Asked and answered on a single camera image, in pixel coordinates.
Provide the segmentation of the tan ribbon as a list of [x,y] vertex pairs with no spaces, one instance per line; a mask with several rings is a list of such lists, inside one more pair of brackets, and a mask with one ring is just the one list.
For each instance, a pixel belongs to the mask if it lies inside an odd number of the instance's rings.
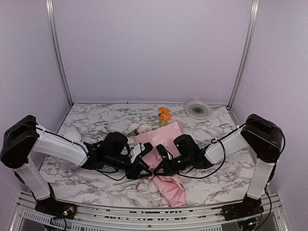
[[119,183],[113,183],[113,186],[130,185],[139,193],[148,192],[151,189],[154,176],[144,177],[139,180],[124,180]]

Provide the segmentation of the pink wrapping paper sheet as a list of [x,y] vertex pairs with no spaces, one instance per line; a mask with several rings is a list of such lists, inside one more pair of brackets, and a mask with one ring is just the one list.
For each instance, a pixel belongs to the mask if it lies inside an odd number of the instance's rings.
[[[182,128],[177,122],[139,134],[135,137],[136,144],[149,142],[153,149],[143,158],[144,162],[150,167],[150,170],[155,170],[157,173],[173,173],[175,168],[171,167],[171,159],[168,156],[160,154],[157,150],[158,145],[163,145],[172,155],[173,160],[180,156],[174,140],[182,134]],[[185,204],[185,189],[181,179],[175,176],[154,176],[152,182],[161,193],[163,198],[171,207],[179,207]]]

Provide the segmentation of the white rose fake flower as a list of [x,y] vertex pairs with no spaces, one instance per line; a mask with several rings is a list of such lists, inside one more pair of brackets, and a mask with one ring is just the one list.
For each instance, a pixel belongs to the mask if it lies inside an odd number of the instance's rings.
[[129,128],[128,128],[128,133],[129,134],[134,134],[135,136],[151,131],[152,127],[150,125],[147,124],[142,124],[139,125],[138,123],[132,123],[130,124]]

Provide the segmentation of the orange fake flower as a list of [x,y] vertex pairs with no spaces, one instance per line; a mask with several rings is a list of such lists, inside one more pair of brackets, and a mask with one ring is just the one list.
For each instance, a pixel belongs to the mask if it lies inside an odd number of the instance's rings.
[[158,108],[159,111],[159,127],[164,127],[169,124],[169,121],[172,118],[170,110],[165,107]]

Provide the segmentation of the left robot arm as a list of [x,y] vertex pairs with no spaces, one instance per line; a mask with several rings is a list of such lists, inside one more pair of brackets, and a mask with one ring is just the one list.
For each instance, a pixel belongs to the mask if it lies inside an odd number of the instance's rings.
[[1,162],[33,193],[50,214],[57,214],[61,204],[55,199],[52,187],[33,164],[31,152],[54,156],[84,169],[101,172],[104,166],[125,172],[129,180],[152,175],[143,157],[153,149],[149,142],[130,149],[127,137],[119,132],[108,133],[104,140],[90,144],[69,140],[36,122],[32,115],[10,127],[3,137]]

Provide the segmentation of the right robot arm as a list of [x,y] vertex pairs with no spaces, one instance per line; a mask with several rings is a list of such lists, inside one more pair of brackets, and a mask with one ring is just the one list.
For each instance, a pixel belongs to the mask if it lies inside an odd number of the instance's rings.
[[212,140],[205,148],[200,148],[190,135],[183,134],[174,141],[179,156],[169,158],[162,144],[156,146],[162,161],[154,169],[155,176],[179,175],[188,167],[208,169],[240,150],[250,148],[256,154],[256,165],[245,200],[239,203],[238,211],[248,216],[257,208],[267,184],[271,181],[276,164],[285,148],[283,131],[273,122],[256,114],[248,116],[246,121],[224,137]]

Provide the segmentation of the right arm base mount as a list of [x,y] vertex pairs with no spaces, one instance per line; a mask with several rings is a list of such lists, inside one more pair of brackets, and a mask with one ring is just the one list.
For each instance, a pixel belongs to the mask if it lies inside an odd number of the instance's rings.
[[261,215],[264,212],[261,196],[255,197],[246,193],[241,202],[224,205],[220,214],[226,221]]

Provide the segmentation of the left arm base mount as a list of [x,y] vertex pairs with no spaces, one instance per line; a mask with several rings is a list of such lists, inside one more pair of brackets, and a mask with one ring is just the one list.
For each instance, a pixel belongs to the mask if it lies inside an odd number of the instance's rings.
[[31,192],[36,201],[35,210],[41,213],[56,216],[57,218],[73,220],[77,211],[77,205],[56,200],[52,186],[49,183],[48,186],[50,189],[50,196],[47,199],[38,200],[33,192]]

